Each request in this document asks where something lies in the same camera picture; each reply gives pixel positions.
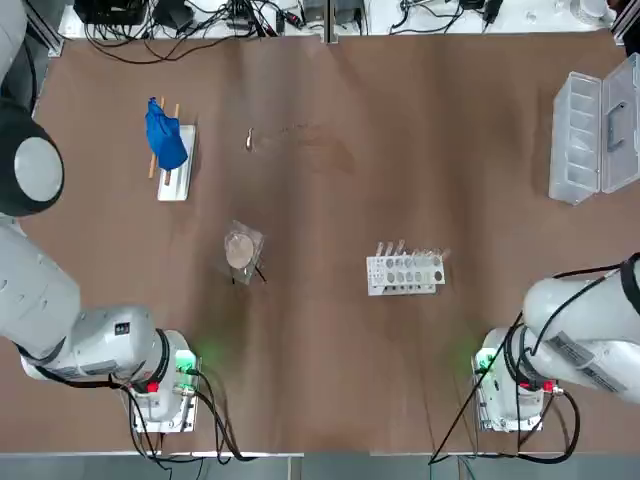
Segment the plastic storage box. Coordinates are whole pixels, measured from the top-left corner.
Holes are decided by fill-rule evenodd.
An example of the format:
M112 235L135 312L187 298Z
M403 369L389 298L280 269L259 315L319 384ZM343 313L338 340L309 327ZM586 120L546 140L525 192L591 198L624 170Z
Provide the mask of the plastic storage box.
M604 81L571 72L553 105L549 196L577 205L640 177L640 62L633 54Z

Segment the white surface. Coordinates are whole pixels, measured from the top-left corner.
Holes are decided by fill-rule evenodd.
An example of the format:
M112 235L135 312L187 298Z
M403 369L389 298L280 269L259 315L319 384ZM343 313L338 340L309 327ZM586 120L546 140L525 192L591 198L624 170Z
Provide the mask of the white surface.
M44 252L0 218L0 335L46 356L80 312L78 285Z
M189 196L191 169L196 145L196 127L193 125L180 125L180 138L187 150L187 160L180 167L171 171L169 185L164 184L167 172L160 170L158 200L161 202L184 202Z
M27 15L21 0L2 0L0 7L0 83L16 58L27 30Z
M194 3L209 11L217 9L223 2L221 0L195 0ZM299 13L297 3L293 0L275 0L282 9ZM453 14L456 12L457 3L451 1L445 3L444 0L433 0L426 4L437 14ZM387 35L389 28L402 18L399 7L399 0L365 0L367 10L367 20L370 35ZM208 14L195 10L195 19L203 21L209 17ZM271 26L275 29L275 11L268 5L263 9L263 13ZM612 23L612 12L608 12L611 18L599 25L588 25L578 20L570 10L570 0L504 0L500 13L495 23L491 25L487 33L528 33L528 32L586 32L604 28ZM420 7L413 7L409 13L409 19L401 28L429 30L440 28L448 23L448 18L436 18L427 10ZM310 23L306 28L297 30L285 25L285 35L311 35L322 33L321 22ZM449 29L448 33L481 33L483 22L481 16L474 11L467 11ZM78 16L73 11L73 7L67 6L62 16L60 33L71 38L84 38L84 26ZM174 35L171 29L166 29L168 33ZM336 35L359 35L359 30L355 24L336 26ZM158 38L166 38L167 35L162 29L157 29ZM207 32L199 33L193 38L220 38L232 34L224 22Z
M399 254L367 257L369 296L432 294L436 293L437 284L444 283L441 256Z
M32 200L47 202L62 188L62 159L43 138L31 137L20 144L14 169L18 185Z

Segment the cord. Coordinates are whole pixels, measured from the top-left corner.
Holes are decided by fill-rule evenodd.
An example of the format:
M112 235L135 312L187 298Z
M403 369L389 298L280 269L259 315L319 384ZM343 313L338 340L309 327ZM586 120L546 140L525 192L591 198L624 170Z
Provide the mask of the cord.
M426 7L425 5L418 5L418 6L424 7L427 10L432 11L429 7ZM453 26L453 24L456 23L460 19L460 17L462 17L462 15L464 15L464 9L460 4L458 4L458 8L456 9L456 12L453 15L436 15L436 17L451 18L451 20L446 25L443 25L442 27L432 28L429 30L417 30L414 28L405 28L402 30L395 30L396 28L406 23L407 18L409 16L408 8L407 10L405 10L405 14L406 14L405 17L403 17L399 23L391 26L389 30L389 35L398 35L401 33L437 33L437 32L443 32L446 34L449 31L449 29Z
M235 441L230 437L229 432L226 430L225 425L223 424L222 419L220 418L220 415L218 414L213 402L199 391L195 392L195 396L198 397L202 402L204 402L204 404L207 406L207 408L213 415L216 426L221 431L221 434L223 437L223 444L224 443L227 444L227 448L233 454L234 458L240 462L251 462L255 460L256 457L245 457L244 455L242 455Z
M467 460L464 457L458 457L458 460L460 460L463 463L463 465L466 467L467 472L469 472L469 476L471 477L471 480L476 480L476 476L473 474L471 465L469 465L469 460Z

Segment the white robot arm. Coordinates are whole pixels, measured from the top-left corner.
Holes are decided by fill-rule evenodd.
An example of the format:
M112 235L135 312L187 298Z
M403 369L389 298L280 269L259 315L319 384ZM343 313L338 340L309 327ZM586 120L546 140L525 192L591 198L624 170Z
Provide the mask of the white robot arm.
M2 0L0 10L0 83L2 83L24 40L27 15L22 0Z
M640 274L638 255L602 280L549 278L524 301L524 323L491 331L474 359L482 369L505 348L479 389L478 413L488 430L531 430L540 419L543 385L563 380L640 403ZM561 306L564 307L549 321ZM518 382L520 417L515 388Z
M176 387L186 382L181 372L196 367L182 335L155 329L144 307L83 310L78 285L17 223L55 204L63 187L51 138L20 106L0 100L0 335L16 345L29 376L110 374L135 393L149 431L176 431L191 405Z

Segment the brown table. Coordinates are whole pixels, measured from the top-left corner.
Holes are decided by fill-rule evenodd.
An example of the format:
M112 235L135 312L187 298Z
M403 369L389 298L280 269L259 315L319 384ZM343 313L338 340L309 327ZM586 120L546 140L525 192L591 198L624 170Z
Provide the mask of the brown table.
M66 190L24 226L85 305L145 304L186 335L223 380L241 449L430 452L470 356L532 282L637 249L640 184L576 208L546 195L555 93L569 71L604 76L623 58L607 33L227 42L150 67L72 42L38 110ZM146 178L152 95L198 125L185 203L157 202ZM267 235L267 284L218 272L231 219ZM438 295L367 297L365 257L400 238L451 249ZM115 394L29 379L8 342L0 359L0 450L132 449ZM640 408L571 390L580 450L638 451ZM446 451L473 449L469 419ZM213 450L209 422L201 409L197 433L167 447ZM530 450L563 449L547 423ZM482 435L479 448L513 441Z

